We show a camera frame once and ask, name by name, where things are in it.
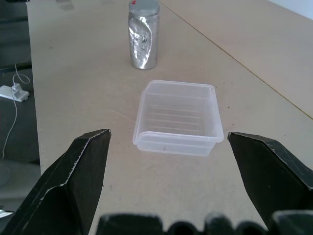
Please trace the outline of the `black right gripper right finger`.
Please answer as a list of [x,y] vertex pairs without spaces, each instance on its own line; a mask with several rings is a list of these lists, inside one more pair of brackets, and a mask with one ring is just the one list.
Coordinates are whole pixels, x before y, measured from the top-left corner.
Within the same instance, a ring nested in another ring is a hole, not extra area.
[[280,142],[230,132],[246,192],[269,230],[313,230],[313,170]]

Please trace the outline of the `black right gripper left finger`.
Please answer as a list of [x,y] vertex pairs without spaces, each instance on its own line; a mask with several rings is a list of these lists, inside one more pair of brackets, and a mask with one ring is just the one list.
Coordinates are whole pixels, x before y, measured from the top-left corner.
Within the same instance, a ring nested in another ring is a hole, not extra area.
[[0,235],[88,235],[110,139],[109,129],[77,137],[42,174]]

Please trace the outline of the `clear plastic square container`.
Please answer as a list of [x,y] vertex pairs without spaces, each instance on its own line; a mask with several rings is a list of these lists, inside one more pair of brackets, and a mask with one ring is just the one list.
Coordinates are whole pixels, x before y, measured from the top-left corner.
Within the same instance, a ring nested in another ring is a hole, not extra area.
[[223,140],[214,86],[152,80],[141,93],[133,135],[139,150],[206,157]]

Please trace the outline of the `silver foil-wrapped jar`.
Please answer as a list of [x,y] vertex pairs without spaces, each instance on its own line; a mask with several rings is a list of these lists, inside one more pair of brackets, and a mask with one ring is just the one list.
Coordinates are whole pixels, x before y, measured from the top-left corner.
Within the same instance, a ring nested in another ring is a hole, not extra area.
[[129,11],[128,34],[131,61],[134,67],[149,70],[157,64],[159,13],[139,16]]

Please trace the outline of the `white power strip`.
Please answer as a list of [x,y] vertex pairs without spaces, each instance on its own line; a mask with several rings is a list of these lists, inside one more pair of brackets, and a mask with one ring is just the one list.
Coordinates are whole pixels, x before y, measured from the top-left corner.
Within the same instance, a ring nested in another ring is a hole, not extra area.
[[0,87],[0,97],[17,102],[23,102],[28,99],[29,92],[23,90],[19,83],[16,83],[12,87],[3,85]]

